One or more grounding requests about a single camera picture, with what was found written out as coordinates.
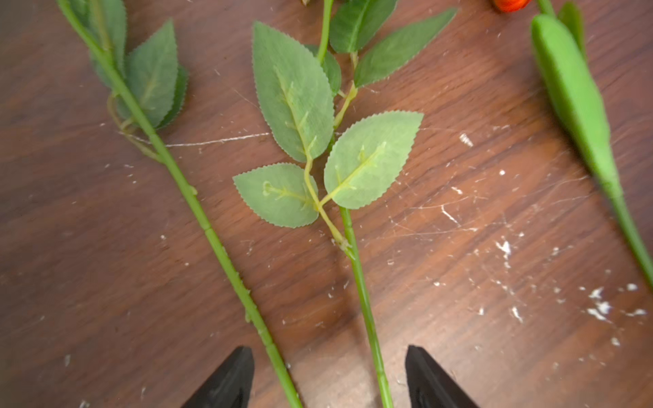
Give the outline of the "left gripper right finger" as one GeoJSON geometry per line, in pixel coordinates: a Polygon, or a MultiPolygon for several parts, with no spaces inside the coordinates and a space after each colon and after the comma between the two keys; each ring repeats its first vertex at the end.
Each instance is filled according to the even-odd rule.
{"type": "Polygon", "coordinates": [[[425,348],[409,345],[405,367],[412,408],[479,408],[425,348]]]}

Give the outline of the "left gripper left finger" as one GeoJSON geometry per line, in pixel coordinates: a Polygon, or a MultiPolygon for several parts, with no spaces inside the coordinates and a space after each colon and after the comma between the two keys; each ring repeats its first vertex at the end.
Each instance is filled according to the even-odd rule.
{"type": "Polygon", "coordinates": [[[254,371],[252,349],[236,347],[182,408],[247,408],[254,371]]]}

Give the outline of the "orange tulip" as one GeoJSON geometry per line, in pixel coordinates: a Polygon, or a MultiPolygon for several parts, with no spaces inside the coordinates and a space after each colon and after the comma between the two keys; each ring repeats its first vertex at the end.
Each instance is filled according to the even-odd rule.
{"type": "Polygon", "coordinates": [[[567,1],[555,10],[537,3],[532,18],[532,52],[556,117],[585,166],[610,202],[622,234],[646,282],[652,284],[652,258],[632,218],[610,145],[610,124],[600,89],[589,69],[585,26],[580,8],[567,1]]]}

